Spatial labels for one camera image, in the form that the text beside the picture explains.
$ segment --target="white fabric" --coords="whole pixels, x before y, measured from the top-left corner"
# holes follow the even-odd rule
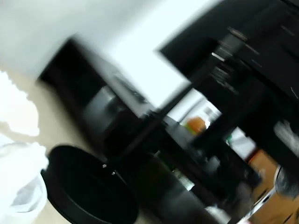
[[[38,136],[38,111],[27,94],[12,83],[6,72],[0,71],[0,122],[7,122],[13,132]]]
[[[38,143],[0,147],[0,223],[7,213],[31,211],[42,196],[34,179],[49,163]]]

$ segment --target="beige floor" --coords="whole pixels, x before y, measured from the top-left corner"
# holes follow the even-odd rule
[[[46,146],[48,151],[55,145],[61,143],[78,146],[89,151],[86,142],[69,119],[57,95],[51,88],[43,84],[34,83],[26,79],[23,75],[18,75],[10,71],[8,71],[8,74],[19,89],[28,93],[29,100],[32,100],[37,106],[40,135],[38,137],[28,137],[13,133],[5,123],[0,123],[0,133],[5,134],[15,141],[37,141],[41,145]],[[26,119],[26,114],[20,113],[20,116]],[[144,217],[139,217],[136,223],[149,224],[150,221]],[[69,222],[48,202],[34,224],[69,224]]]

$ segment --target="orange object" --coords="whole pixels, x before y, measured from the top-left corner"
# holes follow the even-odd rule
[[[206,129],[205,121],[200,117],[191,118],[185,125],[193,134],[199,134]]]

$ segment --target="white cloth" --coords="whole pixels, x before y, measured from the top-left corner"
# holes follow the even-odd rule
[[[0,71],[0,122],[7,122],[13,132],[38,136],[38,111],[27,94]]]
[[[45,152],[38,143],[0,147],[0,223],[9,209],[28,212],[41,197],[33,180],[47,168]]]

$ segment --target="white plastic bag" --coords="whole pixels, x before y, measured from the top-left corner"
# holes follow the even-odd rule
[[[227,224],[231,219],[224,210],[217,207],[206,207],[206,211],[210,213],[210,215],[213,216],[219,224]]]
[[[20,201],[14,201],[1,224],[32,224],[38,214],[43,210],[47,203],[47,189],[42,176],[39,174],[30,184],[32,184],[35,189],[40,190],[40,197],[36,198],[36,196],[34,196],[34,198],[31,198],[30,195],[32,192],[28,192],[30,195],[27,195],[25,197],[25,201],[23,202],[29,203],[31,206],[24,204],[19,208],[17,208],[18,205],[15,204],[19,203]],[[18,209],[20,211],[29,209],[29,211],[20,212],[17,211]]]
[[[45,152],[38,143],[0,147],[0,223],[9,213],[31,212],[46,194],[42,178],[35,181],[49,163]]]
[[[38,111],[27,94],[17,88],[6,72],[0,71],[0,122],[13,132],[38,136]]]

